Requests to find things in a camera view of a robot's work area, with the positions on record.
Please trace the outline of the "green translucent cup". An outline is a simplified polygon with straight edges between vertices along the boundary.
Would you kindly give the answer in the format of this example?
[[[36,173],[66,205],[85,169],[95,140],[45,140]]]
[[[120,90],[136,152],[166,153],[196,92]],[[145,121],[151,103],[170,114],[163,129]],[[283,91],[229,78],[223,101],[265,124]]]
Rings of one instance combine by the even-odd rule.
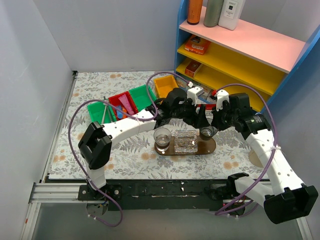
[[[218,130],[214,126],[202,127],[199,129],[199,137],[204,140],[210,140],[214,135],[216,135]]]

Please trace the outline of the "clear textured acrylic holder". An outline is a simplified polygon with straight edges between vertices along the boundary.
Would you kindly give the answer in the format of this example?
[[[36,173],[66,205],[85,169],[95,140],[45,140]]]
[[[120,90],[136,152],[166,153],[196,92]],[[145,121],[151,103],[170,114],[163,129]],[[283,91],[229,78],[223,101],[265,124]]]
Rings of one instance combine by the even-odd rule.
[[[174,152],[193,154],[198,151],[198,138],[195,130],[176,130],[174,132]]]

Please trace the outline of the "clear glass cup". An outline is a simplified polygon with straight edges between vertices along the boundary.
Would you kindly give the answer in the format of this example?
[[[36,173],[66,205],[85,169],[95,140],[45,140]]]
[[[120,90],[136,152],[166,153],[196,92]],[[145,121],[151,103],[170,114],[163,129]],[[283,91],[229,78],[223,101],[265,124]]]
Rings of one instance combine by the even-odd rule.
[[[172,134],[170,130],[162,127],[154,131],[153,138],[156,149],[160,152],[165,152],[169,148]]]

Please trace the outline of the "blue toothpaste tube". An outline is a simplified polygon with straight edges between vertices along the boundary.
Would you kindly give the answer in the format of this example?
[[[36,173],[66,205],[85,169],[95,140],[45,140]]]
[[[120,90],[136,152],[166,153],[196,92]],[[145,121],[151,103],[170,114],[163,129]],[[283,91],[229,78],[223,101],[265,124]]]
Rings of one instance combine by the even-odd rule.
[[[121,119],[123,119],[123,118],[124,118],[123,113],[122,113],[122,112],[120,112],[119,110],[117,110],[117,111],[116,111],[116,115],[117,115],[117,118],[118,118],[119,120],[121,120]]]

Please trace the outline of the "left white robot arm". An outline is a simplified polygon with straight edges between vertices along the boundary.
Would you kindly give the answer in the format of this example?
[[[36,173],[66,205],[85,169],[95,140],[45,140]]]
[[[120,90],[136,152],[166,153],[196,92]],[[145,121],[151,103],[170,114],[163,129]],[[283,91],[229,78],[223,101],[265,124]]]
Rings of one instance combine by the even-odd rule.
[[[217,130],[206,117],[205,105],[197,107],[197,97],[196,87],[187,92],[174,88],[167,97],[122,120],[105,124],[92,122],[78,143],[80,154],[85,159],[89,194],[95,200],[101,200],[108,194],[104,166],[110,160],[112,147],[123,140],[143,132],[162,130],[171,119],[182,119],[198,129],[204,141],[210,140]]]

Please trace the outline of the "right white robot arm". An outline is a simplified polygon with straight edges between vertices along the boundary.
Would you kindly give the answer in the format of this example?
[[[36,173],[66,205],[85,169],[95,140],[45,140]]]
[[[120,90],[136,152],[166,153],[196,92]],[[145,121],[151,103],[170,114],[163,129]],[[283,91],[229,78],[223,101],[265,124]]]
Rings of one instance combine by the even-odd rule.
[[[293,171],[281,148],[275,143],[276,134],[263,114],[255,114],[246,93],[215,94],[211,125],[218,131],[234,127],[255,152],[271,186],[253,180],[247,173],[227,178],[226,192],[232,199],[247,196],[264,208],[269,220],[280,224],[310,214],[319,194],[313,185],[307,186]]]

